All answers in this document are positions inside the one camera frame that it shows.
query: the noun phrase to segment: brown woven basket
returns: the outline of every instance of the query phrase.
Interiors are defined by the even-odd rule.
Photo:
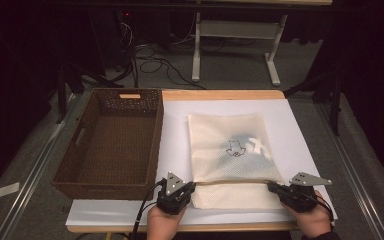
[[[144,199],[163,114],[161,90],[92,90],[52,184],[71,199]]]

